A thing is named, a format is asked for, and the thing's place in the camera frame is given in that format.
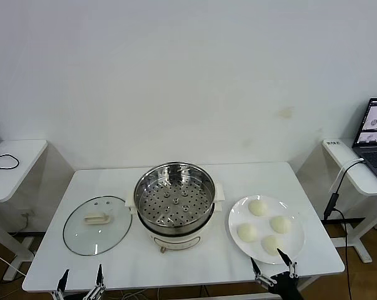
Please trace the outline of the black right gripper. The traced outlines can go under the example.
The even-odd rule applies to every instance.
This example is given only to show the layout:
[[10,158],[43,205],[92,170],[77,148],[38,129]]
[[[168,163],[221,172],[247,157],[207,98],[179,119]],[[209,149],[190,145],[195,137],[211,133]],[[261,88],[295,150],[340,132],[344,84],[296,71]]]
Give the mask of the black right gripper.
[[279,273],[270,278],[261,272],[255,260],[251,258],[255,281],[260,283],[260,285],[269,286],[268,291],[271,294],[279,295],[282,300],[303,300],[297,288],[299,278],[296,267],[298,263],[292,262],[289,256],[279,248],[277,248],[277,251],[285,265],[289,268],[289,271]]

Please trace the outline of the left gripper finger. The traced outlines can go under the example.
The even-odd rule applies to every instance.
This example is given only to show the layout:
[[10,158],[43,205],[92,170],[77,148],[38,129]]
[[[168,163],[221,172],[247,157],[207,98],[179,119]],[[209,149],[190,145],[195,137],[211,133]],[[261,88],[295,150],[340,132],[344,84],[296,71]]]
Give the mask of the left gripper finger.
[[102,264],[99,265],[98,273],[96,276],[96,284],[94,287],[83,297],[84,300],[99,300],[104,294],[104,278]]
[[51,291],[51,296],[53,300],[64,300],[64,292],[68,280],[69,269],[67,269],[63,276],[60,278],[57,288]]

